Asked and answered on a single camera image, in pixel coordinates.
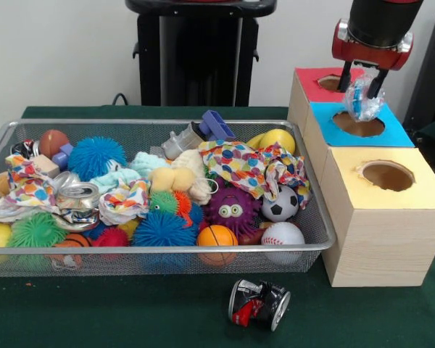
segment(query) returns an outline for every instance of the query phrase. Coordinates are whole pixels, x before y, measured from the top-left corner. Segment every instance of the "wooden box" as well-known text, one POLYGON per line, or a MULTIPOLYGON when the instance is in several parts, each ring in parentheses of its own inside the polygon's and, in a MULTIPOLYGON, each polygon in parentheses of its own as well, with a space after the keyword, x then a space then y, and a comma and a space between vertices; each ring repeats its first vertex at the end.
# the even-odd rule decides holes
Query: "wooden box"
POLYGON ((321 181, 330 146, 414 147, 388 105, 370 122, 355 122, 342 103, 311 103, 304 145, 321 181))
POLYGON ((331 147, 320 184, 332 286, 420 286, 435 255, 435 175, 418 149, 331 147))
MULTIPOLYGON (((302 136, 305 134, 310 102, 341 102, 343 100, 344 93, 336 90, 341 72, 340 67, 298 67, 295 69, 287 120, 298 125, 302 136)), ((362 69, 351 69, 352 81, 363 73, 362 69)))

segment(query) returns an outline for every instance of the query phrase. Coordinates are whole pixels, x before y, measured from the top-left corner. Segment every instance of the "orange ball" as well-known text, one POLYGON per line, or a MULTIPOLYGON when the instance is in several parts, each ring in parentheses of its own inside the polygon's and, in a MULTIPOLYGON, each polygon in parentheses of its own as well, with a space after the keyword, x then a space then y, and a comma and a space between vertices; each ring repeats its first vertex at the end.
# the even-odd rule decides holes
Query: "orange ball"
POLYGON ((70 141, 66 134, 56 129, 50 129, 42 135, 38 149, 41 154, 44 154, 51 159, 59 152, 61 146, 66 145, 69 142, 70 141))
MULTIPOLYGON (((198 235, 196 244, 199 247, 224 247, 224 246, 236 246, 239 245, 237 237, 233 232, 221 225, 211 225, 206 227, 198 235)), ((228 252, 209 252, 206 254, 199 254, 201 261, 211 266, 224 266, 229 265, 235 258, 235 253, 228 252)))

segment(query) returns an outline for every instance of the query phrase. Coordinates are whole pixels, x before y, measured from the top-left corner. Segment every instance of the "yellow top box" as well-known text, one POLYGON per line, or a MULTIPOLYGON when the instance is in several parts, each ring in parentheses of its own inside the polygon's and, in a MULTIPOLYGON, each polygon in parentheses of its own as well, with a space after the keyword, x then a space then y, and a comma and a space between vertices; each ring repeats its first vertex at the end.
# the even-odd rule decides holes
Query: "yellow top box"
POLYGON ((355 209, 435 209, 435 174, 418 149, 331 151, 355 209))

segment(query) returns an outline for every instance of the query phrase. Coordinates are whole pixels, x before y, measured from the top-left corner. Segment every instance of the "circular hole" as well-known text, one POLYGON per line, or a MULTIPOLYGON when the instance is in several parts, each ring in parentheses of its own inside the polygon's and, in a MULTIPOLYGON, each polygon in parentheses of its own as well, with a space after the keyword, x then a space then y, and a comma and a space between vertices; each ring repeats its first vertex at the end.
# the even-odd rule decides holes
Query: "circular hole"
POLYGON ((414 183, 414 176, 407 168, 388 161, 369 162, 362 169, 362 175, 381 189, 396 192, 404 191, 414 183))
POLYGON ((328 75, 318 80, 319 86, 327 91, 341 93, 339 90, 339 82, 340 76, 337 75, 328 75))
POLYGON ((367 122, 356 122, 347 111, 340 112, 333 116, 335 124, 353 136, 367 138, 369 136, 379 136, 385 130, 385 125, 378 118, 367 122))

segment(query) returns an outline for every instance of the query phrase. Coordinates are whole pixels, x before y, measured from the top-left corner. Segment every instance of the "plastic bag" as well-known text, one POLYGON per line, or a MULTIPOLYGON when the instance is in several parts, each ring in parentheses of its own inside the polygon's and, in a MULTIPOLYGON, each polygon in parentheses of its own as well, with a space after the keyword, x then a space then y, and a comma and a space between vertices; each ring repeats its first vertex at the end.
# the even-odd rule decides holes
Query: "plastic bag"
POLYGON ((370 83, 374 79, 371 75, 363 75, 349 85, 343 103, 348 113, 356 122, 367 122, 378 117, 385 104, 385 91, 380 89, 376 98, 368 98, 370 83))

